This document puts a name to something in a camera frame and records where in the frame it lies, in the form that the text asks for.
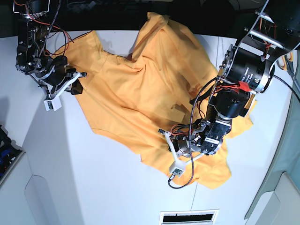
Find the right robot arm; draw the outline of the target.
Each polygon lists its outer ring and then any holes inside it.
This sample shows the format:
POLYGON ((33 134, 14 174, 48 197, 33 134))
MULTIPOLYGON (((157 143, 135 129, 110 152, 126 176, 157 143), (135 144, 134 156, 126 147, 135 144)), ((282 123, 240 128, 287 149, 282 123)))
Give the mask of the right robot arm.
POLYGON ((61 5, 60 0, 55 1, 53 18, 48 22, 47 13, 51 6, 49 0, 13 2, 13 12, 19 15, 15 67, 24 75, 30 76, 43 89, 46 99, 58 96, 59 91, 72 95, 82 94, 83 87, 79 79, 87 75, 71 67, 65 55, 72 38, 56 24, 61 5), (50 35, 58 32, 63 34, 65 44, 62 52, 51 53, 46 44, 50 35))

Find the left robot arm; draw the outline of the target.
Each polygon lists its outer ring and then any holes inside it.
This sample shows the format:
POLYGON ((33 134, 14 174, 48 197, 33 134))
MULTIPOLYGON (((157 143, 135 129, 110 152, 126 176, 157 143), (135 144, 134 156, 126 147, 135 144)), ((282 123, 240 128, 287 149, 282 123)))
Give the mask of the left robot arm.
POLYGON ((171 132, 162 131, 173 164, 186 166, 180 157, 193 160, 192 153, 198 158, 216 154, 232 129, 232 120, 245 117, 256 95, 268 89, 276 61, 299 44, 299 1, 266 1, 227 50, 218 75, 190 101, 196 108, 208 100, 205 117, 176 125, 171 132))

